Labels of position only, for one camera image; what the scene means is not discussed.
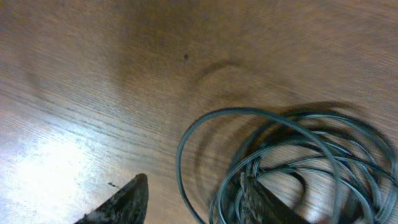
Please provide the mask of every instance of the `wood grain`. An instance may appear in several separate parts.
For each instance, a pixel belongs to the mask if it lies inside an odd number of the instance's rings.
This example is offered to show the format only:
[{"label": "wood grain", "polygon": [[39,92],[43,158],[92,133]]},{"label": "wood grain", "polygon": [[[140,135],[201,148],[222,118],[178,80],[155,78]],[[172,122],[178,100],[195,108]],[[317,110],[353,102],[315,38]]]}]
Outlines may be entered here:
[{"label": "wood grain", "polygon": [[[226,106],[348,105],[398,145],[397,44],[393,0],[1,1],[0,223],[73,223],[141,172],[146,223],[193,223],[176,147]],[[203,217],[259,122],[220,118],[189,141],[184,183]],[[330,206],[312,201],[315,222]]]}]

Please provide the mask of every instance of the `wooden surface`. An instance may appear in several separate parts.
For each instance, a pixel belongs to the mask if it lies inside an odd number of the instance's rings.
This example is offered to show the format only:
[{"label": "wooden surface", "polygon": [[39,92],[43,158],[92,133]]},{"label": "wooden surface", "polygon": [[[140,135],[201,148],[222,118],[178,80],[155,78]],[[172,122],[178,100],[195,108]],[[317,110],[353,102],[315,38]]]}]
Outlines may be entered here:
[{"label": "wooden surface", "polygon": [[[176,147],[226,106],[343,105],[398,145],[397,58],[394,0],[0,1],[0,223],[73,223],[140,172],[146,223],[194,223]],[[205,219],[259,122],[217,119],[188,143],[184,183]]]}]

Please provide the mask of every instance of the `dark object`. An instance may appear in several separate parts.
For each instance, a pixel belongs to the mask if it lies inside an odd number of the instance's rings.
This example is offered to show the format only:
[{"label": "dark object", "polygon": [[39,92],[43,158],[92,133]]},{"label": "dark object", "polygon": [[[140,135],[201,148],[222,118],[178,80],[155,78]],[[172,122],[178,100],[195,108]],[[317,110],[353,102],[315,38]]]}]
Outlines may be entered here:
[{"label": "dark object", "polygon": [[243,190],[242,224],[309,224],[253,176],[246,177],[242,173],[241,187]]},{"label": "dark object", "polygon": [[148,205],[148,179],[138,174],[96,210],[75,224],[141,224]]},{"label": "dark object", "polygon": [[[295,177],[303,188],[303,194],[297,204],[305,198],[306,183],[301,173],[327,175],[335,181],[335,199],[330,222],[354,223],[363,219],[366,223],[385,223],[388,221],[398,198],[398,183],[396,181],[397,159],[396,149],[380,131],[370,124],[336,111],[295,110],[282,115],[274,114],[258,108],[225,108],[212,111],[196,120],[182,136],[177,149],[176,173],[177,184],[185,205],[199,223],[205,223],[192,207],[185,193],[181,176],[181,159],[184,145],[194,130],[205,121],[229,114],[250,114],[269,121],[260,125],[250,134],[238,149],[228,173],[220,183],[220,187],[210,202],[210,223],[306,223],[293,210],[286,208],[278,198],[256,181],[267,174],[282,172]],[[321,127],[306,127],[300,124],[308,119],[326,119],[343,123],[347,128],[336,129]],[[260,161],[280,147],[297,146],[306,151],[315,151],[319,156],[301,157],[290,162],[283,162],[272,167],[261,167]],[[361,151],[365,159],[356,157],[352,148]],[[389,165],[384,170],[378,165],[370,153],[377,150],[384,156]],[[317,167],[308,166],[311,161],[328,159],[332,172]],[[354,174],[356,167],[365,180]],[[247,179],[239,184],[240,173]],[[345,172],[348,179],[342,176]],[[381,179],[390,180],[388,186]],[[347,186],[350,192],[347,197],[342,195],[341,186]]]}]

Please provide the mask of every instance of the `dark spot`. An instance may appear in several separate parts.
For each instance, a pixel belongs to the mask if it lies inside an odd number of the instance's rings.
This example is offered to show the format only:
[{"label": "dark spot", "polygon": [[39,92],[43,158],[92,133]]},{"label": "dark spot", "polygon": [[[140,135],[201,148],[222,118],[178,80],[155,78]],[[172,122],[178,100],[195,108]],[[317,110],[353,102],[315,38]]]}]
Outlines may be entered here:
[{"label": "dark spot", "polygon": [[120,189],[119,186],[114,185],[112,182],[109,182],[108,184],[109,184],[110,186],[112,186],[112,187],[116,187],[117,189]]}]

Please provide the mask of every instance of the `coiled cable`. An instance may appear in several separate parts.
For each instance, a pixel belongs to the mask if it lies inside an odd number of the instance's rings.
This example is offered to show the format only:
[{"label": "coiled cable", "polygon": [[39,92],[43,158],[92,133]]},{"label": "coiled cable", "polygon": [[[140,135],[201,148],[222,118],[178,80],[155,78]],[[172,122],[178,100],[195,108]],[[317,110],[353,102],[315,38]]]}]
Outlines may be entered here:
[{"label": "coiled cable", "polygon": [[[330,223],[337,224],[341,221],[341,208],[343,206],[343,197],[340,192],[342,185],[346,185],[351,191],[345,208],[349,207],[352,210],[358,210],[358,203],[361,205],[361,212],[351,217],[344,217],[349,223],[355,222],[359,218],[365,219],[366,223],[385,223],[390,217],[394,205],[398,198],[398,183],[396,181],[397,174],[397,160],[394,146],[389,142],[382,133],[370,124],[359,119],[341,114],[336,111],[318,111],[318,110],[295,110],[282,115],[271,113],[266,110],[258,108],[225,108],[221,110],[212,111],[197,119],[187,129],[182,136],[180,144],[177,148],[176,157],[176,173],[177,184],[185,205],[188,207],[191,214],[197,219],[199,223],[205,223],[203,219],[197,214],[192,207],[183,187],[181,175],[181,160],[184,145],[188,138],[193,134],[194,130],[203,124],[205,121],[214,119],[219,116],[231,114],[251,114],[268,119],[269,121],[258,127],[251,133],[237,150],[228,173],[221,182],[220,187],[210,202],[209,207],[209,223],[214,223],[214,211],[217,210],[218,221],[223,224],[231,224],[231,220],[239,220],[239,208],[242,201],[242,190],[239,189],[233,199],[232,205],[234,209],[224,208],[226,205],[225,197],[228,189],[228,184],[236,181],[236,176],[241,172],[246,175],[253,175],[256,178],[261,178],[267,174],[282,172],[290,174],[302,183],[305,192],[305,180],[301,173],[313,173],[327,175],[335,181],[335,196],[333,202],[333,213]],[[363,138],[371,142],[373,147],[379,149],[385,159],[389,162],[389,169],[384,170],[375,158],[372,156],[368,145],[357,140],[355,137],[345,131],[339,129],[321,128],[307,128],[299,122],[308,119],[333,119],[340,123],[349,126],[352,131],[361,134]],[[360,159],[347,147],[333,142],[328,136],[333,136],[341,140],[350,142],[357,147],[367,157],[366,160]],[[243,158],[247,153],[249,146],[255,142],[255,150],[253,153]],[[309,150],[319,152],[319,156],[302,157],[288,163],[277,164],[273,167],[261,167],[260,161],[265,158],[270,152],[277,148],[284,146],[299,146]],[[310,166],[303,166],[310,161],[327,159],[331,165],[332,172]],[[353,172],[353,166],[356,166],[365,176],[366,182],[360,181]],[[344,178],[342,173],[348,175],[348,179]],[[382,198],[380,190],[381,177],[390,180],[391,184],[387,190],[387,194]]]}]

